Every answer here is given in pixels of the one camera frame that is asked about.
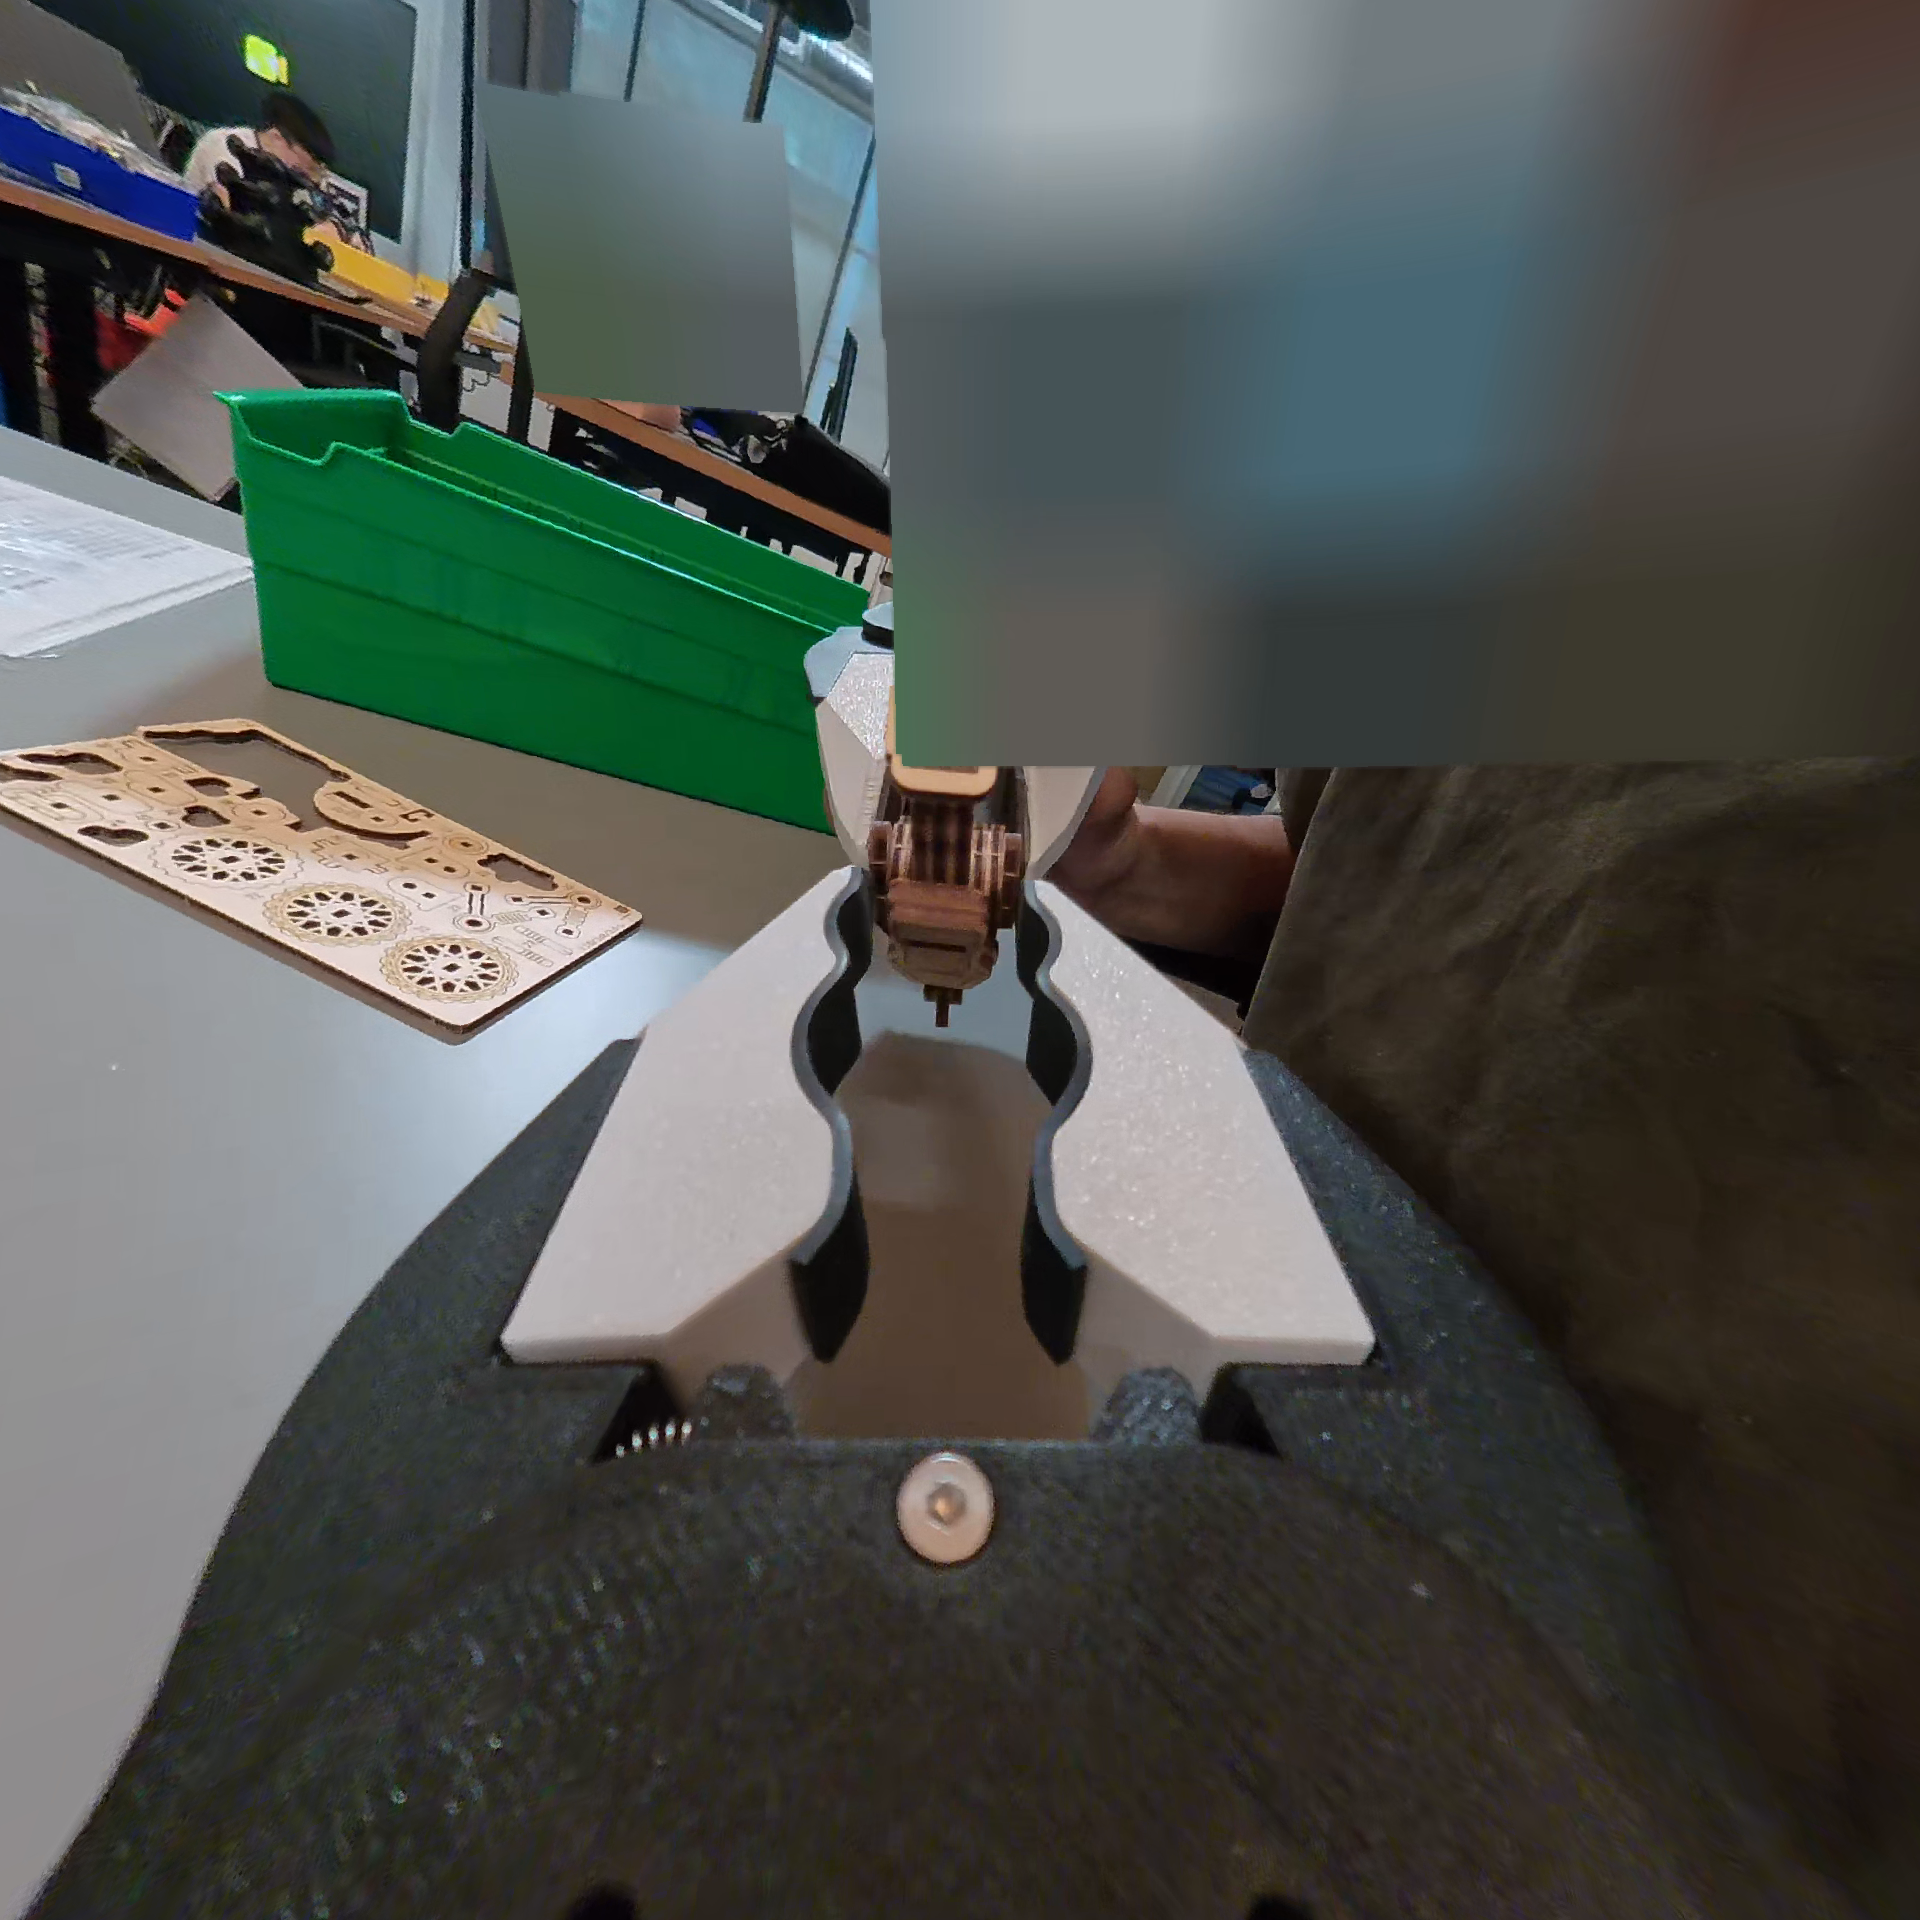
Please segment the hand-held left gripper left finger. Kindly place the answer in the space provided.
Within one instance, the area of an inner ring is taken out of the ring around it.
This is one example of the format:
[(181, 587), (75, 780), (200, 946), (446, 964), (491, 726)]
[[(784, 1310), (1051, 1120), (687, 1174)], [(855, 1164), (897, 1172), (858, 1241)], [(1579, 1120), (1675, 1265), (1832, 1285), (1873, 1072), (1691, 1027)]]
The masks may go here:
[(728, 1367), (840, 1355), (869, 1246), (838, 1089), (860, 1055), (868, 884), (840, 868), (657, 1012), (502, 1332), (534, 1363), (651, 1363), (680, 1401)]

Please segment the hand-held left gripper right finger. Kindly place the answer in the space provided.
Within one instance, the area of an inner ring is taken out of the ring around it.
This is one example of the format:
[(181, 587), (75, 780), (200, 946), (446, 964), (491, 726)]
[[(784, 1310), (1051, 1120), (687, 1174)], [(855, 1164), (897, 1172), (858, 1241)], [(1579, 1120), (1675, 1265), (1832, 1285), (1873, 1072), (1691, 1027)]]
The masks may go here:
[(1047, 1104), (1020, 1301), (1092, 1424), (1134, 1374), (1351, 1369), (1377, 1333), (1239, 1040), (1047, 880), (1020, 899), (1023, 1063)]

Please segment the wooden model assembly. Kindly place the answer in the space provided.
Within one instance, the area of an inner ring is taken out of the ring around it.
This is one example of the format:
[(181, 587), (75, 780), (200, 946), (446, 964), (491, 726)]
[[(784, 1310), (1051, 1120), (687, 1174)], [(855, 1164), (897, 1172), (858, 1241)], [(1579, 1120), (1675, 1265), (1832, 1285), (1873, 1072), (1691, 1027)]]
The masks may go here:
[(887, 752), (868, 829), (885, 959), (943, 1030), (995, 972), (1026, 876), (1026, 801), (1012, 768), (928, 768)]

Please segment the wooden parts sheet with wheels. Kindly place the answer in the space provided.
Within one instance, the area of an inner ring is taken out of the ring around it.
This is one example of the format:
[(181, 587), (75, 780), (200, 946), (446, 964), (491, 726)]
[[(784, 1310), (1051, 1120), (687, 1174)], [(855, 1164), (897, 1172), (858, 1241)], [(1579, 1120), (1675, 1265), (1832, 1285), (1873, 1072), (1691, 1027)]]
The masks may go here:
[(4, 818), (442, 1034), (628, 940), (629, 908), (306, 748), (224, 717), (5, 750)]

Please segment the grey desk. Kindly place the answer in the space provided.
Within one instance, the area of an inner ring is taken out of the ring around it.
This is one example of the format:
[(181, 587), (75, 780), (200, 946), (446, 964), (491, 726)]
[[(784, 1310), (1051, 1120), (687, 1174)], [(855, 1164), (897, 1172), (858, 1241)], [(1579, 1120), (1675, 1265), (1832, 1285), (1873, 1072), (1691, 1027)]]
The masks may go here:
[(4, 823), (2, 1910), (113, 1773), (307, 1374), (607, 1043), (840, 862), (825, 832), (268, 683), (250, 587), (5, 658), (2, 743), (245, 717), (634, 905), (446, 1037)]

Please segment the person's right hand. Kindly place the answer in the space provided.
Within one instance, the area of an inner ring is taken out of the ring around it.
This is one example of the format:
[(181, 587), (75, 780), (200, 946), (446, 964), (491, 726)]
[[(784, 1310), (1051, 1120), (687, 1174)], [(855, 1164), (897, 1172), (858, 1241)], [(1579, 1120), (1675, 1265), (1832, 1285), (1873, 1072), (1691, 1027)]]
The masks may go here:
[(1131, 769), (1104, 772), (1050, 881), (1112, 934), (1217, 962), (1258, 964), (1295, 868), (1278, 813), (1139, 801)]

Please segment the black bag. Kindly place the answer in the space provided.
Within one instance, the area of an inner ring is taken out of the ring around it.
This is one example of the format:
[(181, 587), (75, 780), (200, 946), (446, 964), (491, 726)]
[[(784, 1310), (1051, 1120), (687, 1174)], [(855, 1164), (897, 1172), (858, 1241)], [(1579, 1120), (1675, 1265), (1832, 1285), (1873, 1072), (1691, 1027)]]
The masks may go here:
[(693, 443), (813, 507), (890, 533), (891, 484), (804, 414), (770, 415), (721, 405), (680, 407)]

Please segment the long wooden table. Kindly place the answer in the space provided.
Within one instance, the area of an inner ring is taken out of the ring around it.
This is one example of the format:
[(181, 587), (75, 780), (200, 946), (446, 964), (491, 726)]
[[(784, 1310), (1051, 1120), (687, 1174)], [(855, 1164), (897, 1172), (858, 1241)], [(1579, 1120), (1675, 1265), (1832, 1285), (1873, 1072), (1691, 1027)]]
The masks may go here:
[[(179, 269), (209, 278), (215, 283), (248, 287), (330, 319), (386, 327), (408, 339), (419, 339), (429, 329), (429, 316), (416, 306), (392, 306), (381, 300), (349, 300), (323, 287), (302, 286), (202, 240), (166, 233), (58, 190), (19, 180), (10, 172), (4, 172), (2, 178), (2, 205), (7, 216), (19, 216), (29, 222), (27, 227), (21, 227), (19, 235), (36, 245), (43, 244), (52, 229), (59, 229), (63, 235), (84, 233), (85, 240), (78, 241), (81, 259), (72, 267), (78, 273), (87, 269), (92, 253), (117, 250), (129, 255), (164, 259)], [(825, 544), (845, 546), (851, 553), (878, 553), (884, 558), (891, 553), (891, 536), (887, 531), (869, 528), (791, 489), (784, 489), (763, 475), (739, 468), (683, 435), (668, 434), (639, 420), (632, 405), (595, 398), (543, 394), (540, 394), (537, 400), (560, 415), (583, 421), (591, 430), (609, 434), (644, 449), (651, 459), (664, 462), (668, 475), (680, 484), (685, 495), (691, 495), (699, 488), (718, 488), (733, 502), (753, 499), (766, 515), (805, 524), (813, 531), (809, 536), (798, 536), (798, 539), (811, 553), (825, 553)]]

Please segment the green plastic bin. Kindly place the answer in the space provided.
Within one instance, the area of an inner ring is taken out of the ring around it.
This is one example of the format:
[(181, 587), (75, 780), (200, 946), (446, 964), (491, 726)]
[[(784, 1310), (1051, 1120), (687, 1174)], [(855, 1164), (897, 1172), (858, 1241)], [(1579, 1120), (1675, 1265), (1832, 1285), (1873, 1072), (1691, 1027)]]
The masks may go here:
[(854, 582), (388, 389), (217, 400), (270, 683), (828, 832), (804, 658)]

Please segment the person's olive clothing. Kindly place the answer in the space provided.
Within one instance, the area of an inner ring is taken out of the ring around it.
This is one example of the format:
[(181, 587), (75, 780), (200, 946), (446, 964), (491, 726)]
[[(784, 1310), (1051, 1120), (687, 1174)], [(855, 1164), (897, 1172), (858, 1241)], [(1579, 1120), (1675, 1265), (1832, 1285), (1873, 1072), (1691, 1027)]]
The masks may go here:
[(1246, 1035), (1595, 1406), (1706, 1677), (1915, 1915), (1913, 758), (1293, 772)]

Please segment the black office chair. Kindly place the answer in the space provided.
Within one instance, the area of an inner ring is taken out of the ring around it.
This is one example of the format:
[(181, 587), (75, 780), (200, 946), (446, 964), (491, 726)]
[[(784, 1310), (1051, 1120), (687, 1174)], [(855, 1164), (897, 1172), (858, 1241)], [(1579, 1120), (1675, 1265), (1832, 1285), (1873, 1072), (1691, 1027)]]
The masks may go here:
[(487, 267), (467, 267), (448, 283), (425, 334), (416, 344), (414, 411), (418, 417), (450, 434), (461, 420), (461, 366), (467, 327), (477, 308), (497, 287), (497, 276)]

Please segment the grey cardboard panel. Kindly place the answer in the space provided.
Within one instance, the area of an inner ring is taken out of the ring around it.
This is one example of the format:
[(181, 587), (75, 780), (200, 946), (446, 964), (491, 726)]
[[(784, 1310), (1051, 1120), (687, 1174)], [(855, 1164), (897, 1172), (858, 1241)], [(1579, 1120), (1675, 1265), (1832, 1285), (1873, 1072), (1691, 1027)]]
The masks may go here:
[(224, 395), (299, 392), (302, 381), (204, 294), (112, 373), (92, 414), (112, 434), (206, 502), (235, 484), (232, 420)]

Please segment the large black monitor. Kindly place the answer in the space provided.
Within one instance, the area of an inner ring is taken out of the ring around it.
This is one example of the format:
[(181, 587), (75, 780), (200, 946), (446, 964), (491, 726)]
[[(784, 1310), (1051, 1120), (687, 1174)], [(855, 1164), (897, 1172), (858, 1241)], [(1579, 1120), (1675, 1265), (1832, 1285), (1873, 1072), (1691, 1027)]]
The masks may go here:
[(406, 1), (50, 1), (113, 47), (137, 90), (202, 128), (241, 125), (272, 90), (323, 122), (336, 170), (402, 229), (418, 10)]

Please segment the printed paper sheets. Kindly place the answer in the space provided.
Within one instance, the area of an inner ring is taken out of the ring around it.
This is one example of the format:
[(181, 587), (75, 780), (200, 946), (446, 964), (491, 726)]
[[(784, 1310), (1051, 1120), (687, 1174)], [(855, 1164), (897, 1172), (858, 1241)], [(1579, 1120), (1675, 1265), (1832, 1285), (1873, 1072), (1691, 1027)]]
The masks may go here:
[(248, 555), (5, 477), (2, 658), (84, 641), (252, 584)]

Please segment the blue storage bin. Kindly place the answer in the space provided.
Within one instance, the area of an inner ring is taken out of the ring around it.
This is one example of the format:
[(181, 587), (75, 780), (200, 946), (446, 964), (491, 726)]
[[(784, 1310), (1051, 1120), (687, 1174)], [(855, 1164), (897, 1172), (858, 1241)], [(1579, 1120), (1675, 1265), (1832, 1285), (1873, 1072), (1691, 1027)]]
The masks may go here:
[(200, 196), (129, 136), (70, 103), (4, 90), (2, 167), (137, 227), (184, 241), (200, 235)]

